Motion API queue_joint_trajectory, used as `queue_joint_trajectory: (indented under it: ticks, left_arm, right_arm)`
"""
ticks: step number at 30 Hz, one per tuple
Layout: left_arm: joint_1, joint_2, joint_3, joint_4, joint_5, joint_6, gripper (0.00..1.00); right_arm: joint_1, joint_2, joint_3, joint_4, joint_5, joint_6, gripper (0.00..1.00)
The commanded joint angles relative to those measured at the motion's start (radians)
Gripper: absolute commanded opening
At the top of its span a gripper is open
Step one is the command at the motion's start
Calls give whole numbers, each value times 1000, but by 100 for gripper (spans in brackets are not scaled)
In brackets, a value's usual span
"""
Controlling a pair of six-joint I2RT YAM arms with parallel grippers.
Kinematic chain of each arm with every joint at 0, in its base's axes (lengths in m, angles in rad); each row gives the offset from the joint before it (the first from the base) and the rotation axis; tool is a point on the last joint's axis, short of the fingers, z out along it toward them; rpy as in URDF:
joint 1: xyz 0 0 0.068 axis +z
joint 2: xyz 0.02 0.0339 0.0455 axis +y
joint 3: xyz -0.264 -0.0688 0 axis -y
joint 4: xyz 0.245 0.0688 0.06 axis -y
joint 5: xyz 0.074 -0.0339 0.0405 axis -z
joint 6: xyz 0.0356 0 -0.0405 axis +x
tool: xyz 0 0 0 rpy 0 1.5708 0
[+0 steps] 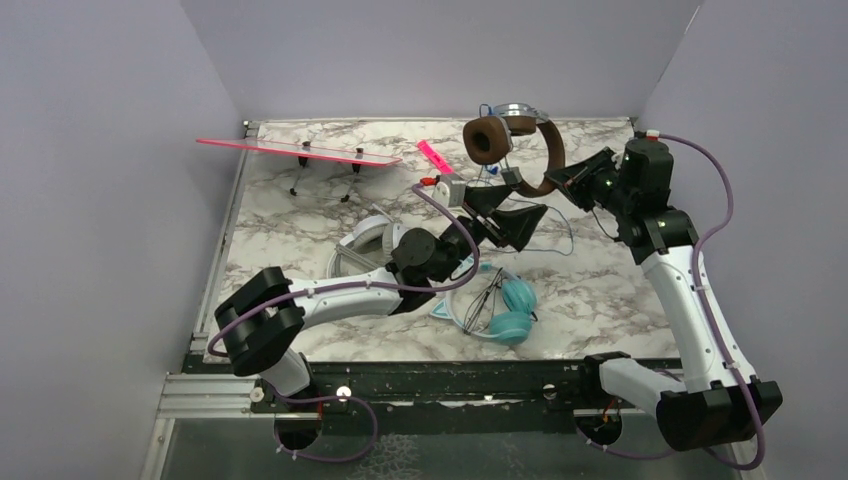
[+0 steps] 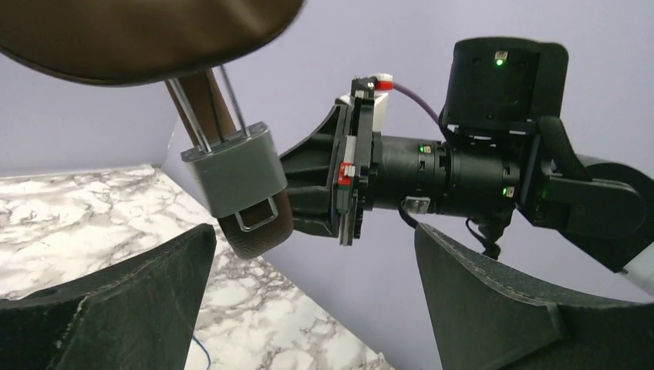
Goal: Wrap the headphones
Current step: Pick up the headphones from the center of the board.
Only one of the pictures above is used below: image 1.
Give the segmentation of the blue wired earbuds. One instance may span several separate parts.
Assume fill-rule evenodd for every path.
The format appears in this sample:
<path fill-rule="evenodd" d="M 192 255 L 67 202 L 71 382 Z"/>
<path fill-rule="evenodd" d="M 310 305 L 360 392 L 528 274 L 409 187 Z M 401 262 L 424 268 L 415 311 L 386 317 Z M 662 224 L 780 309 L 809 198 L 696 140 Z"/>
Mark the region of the blue wired earbuds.
<path fill-rule="evenodd" d="M 507 160 L 514 150 L 515 137 L 536 132 L 541 133 L 545 141 L 547 168 L 564 167 L 566 152 L 558 127 L 546 112 L 526 103 L 481 104 L 478 117 L 463 127 L 463 144 L 473 163 L 488 167 Z M 462 208 L 476 219 L 492 244 L 521 251 L 531 240 L 548 207 L 540 204 L 502 210 L 500 205 L 513 193 L 529 199 L 544 197 L 554 192 L 556 184 L 545 179 L 533 186 L 521 177 L 516 167 L 504 166 L 500 172 L 504 180 L 501 185 L 466 186 Z"/>

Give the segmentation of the black wired earbuds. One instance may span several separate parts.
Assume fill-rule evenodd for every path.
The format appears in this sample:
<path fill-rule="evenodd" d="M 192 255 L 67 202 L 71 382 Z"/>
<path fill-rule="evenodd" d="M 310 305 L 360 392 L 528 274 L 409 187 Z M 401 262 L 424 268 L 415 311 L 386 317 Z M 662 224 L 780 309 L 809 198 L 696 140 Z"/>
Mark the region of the black wired earbuds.
<path fill-rule="evenodd" d="M 464 316 L 462 317 L 462 321 L 459 323 L 465 334 L 484 339 L 493 339 L 495 335 L 484 332 L 483 327 L 478 326 L 480 315 L 485 311 L 490 312 L 487 328 L 491 330 L 495 318 L 495 312 L 497 310 L 498 297 L 500 295 L 502 284 L 505 280 L 502 268 L 490 268 L 490 271 L 493 272 L 493 278 L 489 284 L 470 302 L 466 308 Z"/>

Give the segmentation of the teal cat-ear headphones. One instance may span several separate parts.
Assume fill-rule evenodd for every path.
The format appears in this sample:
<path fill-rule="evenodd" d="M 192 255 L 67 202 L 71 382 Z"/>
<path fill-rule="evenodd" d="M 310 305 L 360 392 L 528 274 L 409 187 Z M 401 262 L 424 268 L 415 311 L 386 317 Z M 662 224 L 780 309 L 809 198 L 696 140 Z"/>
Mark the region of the teal cat-ear headphones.
<path fill-rule="evenodd" d="M 454 294 L 457 290 L 451 290 L 431 309 L 429 316 L 438 320 L 450 321 L 454 326 L 461 330 L 464 335 L 476 337 L 477 339 L 495 342 L 505 346 L 515 346 L 525 342 L 530 336 L 531 330 L 538 317 L 535 313 L 537 306 L 537 296 L 533 287 L 520 276 L 504 269 L 503 267 L 495 266 L 490 262 L 480 262 L 474 268 L 471 258 L 466 259 L 450 277 L 451 280 L 458 279 L 468 273 L 476 274 L 491 274 L 490 268 L 502 268 L 505 280 L 502 284 L 500 295 L 497 302 L 497 310 L 492 325 L 492 329 L 487 328 L 490 312 L 485 311 L 480 315 L 479 327 L 483 327 L 486 333 L 495 335 L 493 339 L 484 339 L 477 336 L 465 334 L 459 323 L 462 321 L 464 313 L 459 314 L 454 308 Z"/>

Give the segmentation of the white grey over-ear headphones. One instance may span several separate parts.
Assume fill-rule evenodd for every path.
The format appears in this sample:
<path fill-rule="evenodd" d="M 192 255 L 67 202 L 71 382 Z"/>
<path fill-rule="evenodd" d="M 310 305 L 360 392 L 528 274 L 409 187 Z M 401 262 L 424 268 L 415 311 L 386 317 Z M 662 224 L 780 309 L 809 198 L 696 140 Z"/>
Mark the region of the white grey over-ear headphones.
<path fill-rule="evenodd" d="M 392 260 L 392 251 L 410 228 L 376 203 L 371 208 L 377 214 L 359 221 L 335 244 L 326 267 L 327 278 L 351 275 L 352 268 L 368 272 Z"/>

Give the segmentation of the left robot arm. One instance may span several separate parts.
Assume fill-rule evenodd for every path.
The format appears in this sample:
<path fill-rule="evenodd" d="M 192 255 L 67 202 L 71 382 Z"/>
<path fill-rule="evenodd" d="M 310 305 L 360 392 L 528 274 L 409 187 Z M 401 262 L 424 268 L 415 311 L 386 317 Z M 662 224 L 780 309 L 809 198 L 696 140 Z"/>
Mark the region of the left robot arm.
<path fill-rule="evenodd" d="M 503 210 L 507 187 L 489 186 L 472 189 L 455 216 L 423 188 L 418 183 L 412 191 L 450 223 L 440 235 L 404 229 L 389 245 L 388 262 L 358 275 L 306 280 L 287 277 L 279 266 L 260 270 L 215 309 L 218 331 L 207 353 L 228 359 L 238 377 L 258 376 L 285 407 L 302 410 L 315 386 L 308 360 L 292 348 L 299 333 L 352 317 L 412 312 L 453 293 L 482 269 L 481 243 L 520 251 L 548 211 L 544 204 Z"/>

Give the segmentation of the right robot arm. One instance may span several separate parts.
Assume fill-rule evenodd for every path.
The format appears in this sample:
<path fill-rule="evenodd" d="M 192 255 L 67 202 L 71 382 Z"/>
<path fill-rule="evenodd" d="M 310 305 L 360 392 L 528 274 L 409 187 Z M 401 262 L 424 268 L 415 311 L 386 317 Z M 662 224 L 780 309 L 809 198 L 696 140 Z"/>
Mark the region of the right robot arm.
<path fill-rule="evenodd" d="M 716 160 L 691 140 L 647 131 L 625 144 L 619 162 L 605 149 L 545 173 L 573 205 L 584 211 L 599 207 L 614 216 L 617 239 L 629 248 L 653 287 L 683 367 L 683 378 L 674 380 L 622 352 L 591 355 L 581 368 L 577 393 L 592 407 L 617 397 L 650 414 L 675 451 L 755 440 L 762 456 L 764 424 L 783 396 L 776 382 L 758 377 L 741 352 L 703 260 L 706 240 L 732 218 L 732 189 L 724 188 L 723 220 L 698 233 L 690 216 L 669 204 L 674 167 L 670 142 Z"/>

